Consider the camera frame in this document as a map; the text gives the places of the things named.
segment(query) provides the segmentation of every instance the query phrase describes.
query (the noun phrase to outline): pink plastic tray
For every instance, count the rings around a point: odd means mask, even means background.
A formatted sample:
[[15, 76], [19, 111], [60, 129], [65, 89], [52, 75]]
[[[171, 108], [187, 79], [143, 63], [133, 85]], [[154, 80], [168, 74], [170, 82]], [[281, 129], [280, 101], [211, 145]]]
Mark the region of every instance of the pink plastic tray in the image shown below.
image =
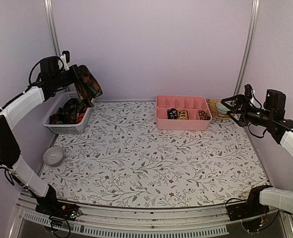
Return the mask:
[[[167, 110], [187, 110], [189, 120], [167, 119]], [[200, 120], [198, 111], [203, 110], [210, 120]], [[156, 98], [157, 128], [161, 130], [206, 130], [212, 116], [203, 97], [160, 95]]]

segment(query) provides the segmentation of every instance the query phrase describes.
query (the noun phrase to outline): bowl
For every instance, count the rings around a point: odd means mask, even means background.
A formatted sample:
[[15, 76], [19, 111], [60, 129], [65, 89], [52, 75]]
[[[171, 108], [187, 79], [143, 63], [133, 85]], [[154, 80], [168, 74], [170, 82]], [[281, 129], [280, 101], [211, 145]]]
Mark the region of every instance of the bowl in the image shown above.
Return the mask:
[[43, 155], [43, 161], [50, 167], [58, 166], [64, 158], [64, 151], [59, 146], [49, 148]]
[[216, 103], [217, 112], [221, 115], [226, 115], [228, 111], [230, 111], [226, 106], [222, 105], [221, 102]]

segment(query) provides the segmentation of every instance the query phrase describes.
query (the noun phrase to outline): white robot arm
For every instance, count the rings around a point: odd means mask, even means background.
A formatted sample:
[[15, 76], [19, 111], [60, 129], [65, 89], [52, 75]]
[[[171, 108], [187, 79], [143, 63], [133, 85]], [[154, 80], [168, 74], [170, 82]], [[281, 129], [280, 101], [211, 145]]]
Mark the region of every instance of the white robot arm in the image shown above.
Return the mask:
[[[258, 102], [252, 87], [245, 85], [245, 94], [223, 99], [221, 103], [229, 109], [227, 114], [239, 125], [260, 125], [265, 127], [274, 140], [293, 157], [293, 121], [284, 119], [286, 96], [276, 90], [267, 90], [264, 108], [257, 108], [251, 100]], [[233, 114], [240, 114], [236, 119]], [[273, 206], [293, 214], [293, 192], [273, 188], [269, 185], [255, 187], [250, 191], [248, 200], [241, 205], [230, 205], [227, 211], [231, 220], [260, 215]]]
[[17, 123], [31, 110], [53, 97], [56, 91], [78, 80], [77, 65], [68, 67], [68, 62], [68, 51], [63, 52], [61, 57], [40, 60], [33, 67], [39, 64], [41, 68], [36, 82], [30, 81], [31, 72], [26, 90], [0, 108], [0, 169], [4, 170], [12, 185], [15, 180], [31, 192], [38, 202], [36, 211], [72, 220], [81, 214], [79, 207], [57, 200], [53, 187], [41, 180], [20, 155], [20, 148], [12, 133]]
[[[286, 131], [280, 145], [293, 157], [293, 132]], [[279, 208], [293, 214], [293, 192], [277, 188], [266, 188], [260, 192], [260, 203]]]

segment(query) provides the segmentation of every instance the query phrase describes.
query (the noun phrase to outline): lavender wall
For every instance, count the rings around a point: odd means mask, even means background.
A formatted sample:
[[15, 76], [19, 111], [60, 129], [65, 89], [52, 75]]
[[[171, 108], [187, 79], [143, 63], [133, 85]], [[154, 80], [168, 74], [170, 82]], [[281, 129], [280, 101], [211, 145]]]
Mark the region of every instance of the lavender wall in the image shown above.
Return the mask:
[[99, 100], [234, 91], [250, 0], [54, 1], [60, 48], [86, 64]]
[[[30, 69], [39, 59], [53, 54], [44, 2], [0, 0], [0, 106], [25, 89]], [[35, 171], [53, 138], [41, 124], [51, 103], [37, 107], [14, 129], [22, 155]], [[0, 172], [0, 238], [8, 236], [19, 193]]]
[[[286, 118], [293, 119], [293, 1], [261, 1], [245, 83], [262, 103], [266, 89], [284, 92]], [[252, 140], [273, 185], [293, 191], [292, 157], [268, 134]]]

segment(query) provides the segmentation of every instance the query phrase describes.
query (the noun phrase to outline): floral tablecloth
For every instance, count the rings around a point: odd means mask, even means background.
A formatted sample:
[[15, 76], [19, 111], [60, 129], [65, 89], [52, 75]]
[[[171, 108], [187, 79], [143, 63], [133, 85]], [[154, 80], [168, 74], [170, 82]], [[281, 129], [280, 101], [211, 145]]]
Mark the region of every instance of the floral tablecloth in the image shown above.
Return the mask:
[[61, 199], [143, 208], [225, 203], [267, 183], [243, 128], [216, 119], [206, 131], [158, 130], [155, 108], [96, 103], [82, 135], [59, 135], [66, 158], [41, 178]]

